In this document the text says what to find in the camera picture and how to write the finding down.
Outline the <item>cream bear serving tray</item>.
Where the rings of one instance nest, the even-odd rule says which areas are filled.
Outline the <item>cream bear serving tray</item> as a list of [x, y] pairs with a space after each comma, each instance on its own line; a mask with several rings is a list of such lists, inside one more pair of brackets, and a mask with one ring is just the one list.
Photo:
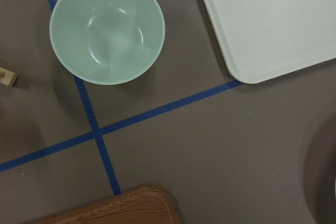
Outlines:
[[335, 0], [204, 0], [229, 73], [260, 83], [335, 58]]

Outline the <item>green bowl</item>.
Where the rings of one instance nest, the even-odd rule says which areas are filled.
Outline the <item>green bowl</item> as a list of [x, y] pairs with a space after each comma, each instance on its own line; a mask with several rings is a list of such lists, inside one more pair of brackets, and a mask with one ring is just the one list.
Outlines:
[[56, 57], [73, 75], [116, 85], [155, 63], [165, 20], [157, 0], [58, 0], [49, 35]]

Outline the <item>wooden cutting board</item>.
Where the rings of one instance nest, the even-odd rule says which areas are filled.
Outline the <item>wooden cutting board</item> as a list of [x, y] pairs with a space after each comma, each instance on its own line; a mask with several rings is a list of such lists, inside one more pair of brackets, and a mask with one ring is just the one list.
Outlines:
[[171, 196], [161, 187], [142, 186], [39, 223], [180, 223]]

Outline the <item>wooden drying rack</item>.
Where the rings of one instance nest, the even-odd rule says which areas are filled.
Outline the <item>wooden drying rack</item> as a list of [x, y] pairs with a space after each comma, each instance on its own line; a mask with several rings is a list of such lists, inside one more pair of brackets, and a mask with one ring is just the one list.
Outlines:
[[0, 82], [1, 84], [5, 85], [5, 86], [13, 86], [16, 79], [17, 79], [17, 74], [9, 71], [5, 68], [0, 67], [0, 73], [1, 73], [1, 78], [0, 78]]

